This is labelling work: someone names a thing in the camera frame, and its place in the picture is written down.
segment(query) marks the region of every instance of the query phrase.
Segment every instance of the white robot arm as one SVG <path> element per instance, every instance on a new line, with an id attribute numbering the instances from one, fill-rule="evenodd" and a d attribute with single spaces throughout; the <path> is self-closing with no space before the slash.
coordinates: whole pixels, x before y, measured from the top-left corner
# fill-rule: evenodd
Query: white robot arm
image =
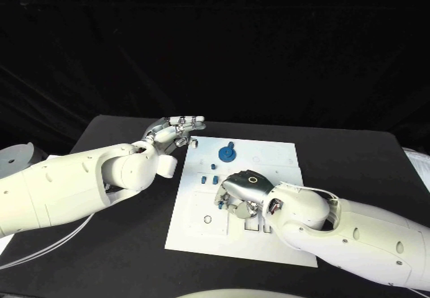
<path id="1" fill-rule="evenodd" d="M 142 139 L 60 156 L 0 179 L 0 238 L 64 224 L 136 195 L 158 174 L 171 178 L 175 147 L 197 141 L 203 117 L 162 118 Z"/>
<path id="2" fill-rule="evenodd" d="M 321 190 L 284 182 L 272 187 L 248 170 L 223 181 L 214 204 L 240 219 L 259 210 L 288 247 L 364 279 L 430 291 L 430 229 L 325 191 L 331 198 L 323 199 L 314 191 Z M 331 227 L 321 230 L 325 221 Z"/>

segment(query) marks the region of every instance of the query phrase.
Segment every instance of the black curtain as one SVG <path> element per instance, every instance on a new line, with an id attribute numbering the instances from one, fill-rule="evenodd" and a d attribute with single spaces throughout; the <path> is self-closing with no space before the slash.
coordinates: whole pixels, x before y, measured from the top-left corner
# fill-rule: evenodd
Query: black curtain
<path id="1" fill-rule="evenodd" d="M 0 147 L 63 154 L 97 114 L 201 114 L 430 150 L 426 20 L 389 2 L 2 3 Z"/>

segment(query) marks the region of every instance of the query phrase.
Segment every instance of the small blue piece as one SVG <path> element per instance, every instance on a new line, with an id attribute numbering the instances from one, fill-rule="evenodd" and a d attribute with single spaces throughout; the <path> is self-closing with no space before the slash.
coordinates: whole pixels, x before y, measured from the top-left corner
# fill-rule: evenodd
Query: small blue piece
<path id="1" fill-rule="evenodd" d="M 219 149 L 217 157 L 224 163 L 229 163 L 235 160 L 235 150 L 232 149 L 233 146 L 235 144 L 229 142 L 227 146 Z"/>

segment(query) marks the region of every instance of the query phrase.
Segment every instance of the table surface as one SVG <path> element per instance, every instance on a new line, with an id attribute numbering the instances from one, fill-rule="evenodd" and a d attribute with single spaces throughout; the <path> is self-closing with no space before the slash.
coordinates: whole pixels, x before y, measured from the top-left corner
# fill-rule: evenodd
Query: table surface
<path id="1" fill-rule="evenodd" d="M 152 120 L 97 116 L 71 153 L 139 140 Z M 207 122 L 206 130 L 194 134 L 295 143 L 305 186 L 430 226 L 428 191 L 389 133 Z M 304 297 L 416 297 L 320 259 L 318 268 L 307 268 L 165 250 L 185 149 L 175 149 L 173 156 L 178 160 L 174 177 L 157 176 L 135 197 L 93 215 L 59 249 L 0 271 L 0 292 L 44 298 L 173 298 L 209 289 L 248 288 Z M 80 222 L 18 233 L 1 263 L 46 247 Z"/>

